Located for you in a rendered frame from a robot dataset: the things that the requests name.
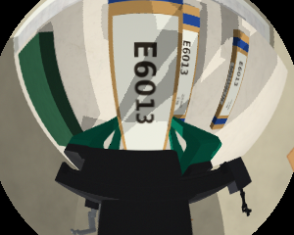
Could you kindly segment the cream welding electrode pack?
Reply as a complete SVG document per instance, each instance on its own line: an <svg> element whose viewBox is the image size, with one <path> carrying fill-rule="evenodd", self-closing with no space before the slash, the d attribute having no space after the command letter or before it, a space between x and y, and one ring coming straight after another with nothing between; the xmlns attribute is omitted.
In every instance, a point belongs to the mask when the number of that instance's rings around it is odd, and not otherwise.
<svg viewBox="0 0 294 235"><path fill-rule="evenodd" d="M219 106L210 124L211 129L222 129L227 121L242 83L248 51L249 37L239 29L234 29L229 71Z"/></svg>

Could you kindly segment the white welding electrode pack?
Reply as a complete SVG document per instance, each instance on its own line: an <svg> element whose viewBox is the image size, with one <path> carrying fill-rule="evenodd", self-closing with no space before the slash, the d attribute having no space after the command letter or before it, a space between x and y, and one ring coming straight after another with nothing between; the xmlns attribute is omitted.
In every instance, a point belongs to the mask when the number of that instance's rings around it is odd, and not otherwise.
<svg viewBox="0 0 294 235"><path fill-rule="evenodd" d="M183 0L108 0L111 79L125 150L166 150L179 81Z"/></svg>
<svg viewBox="0 0 294 235"><path fill-rule="evenodd" d="M173 116L185 121L188 110L199 49L200 9L183 4L183 36L180 76Z"/></svg>

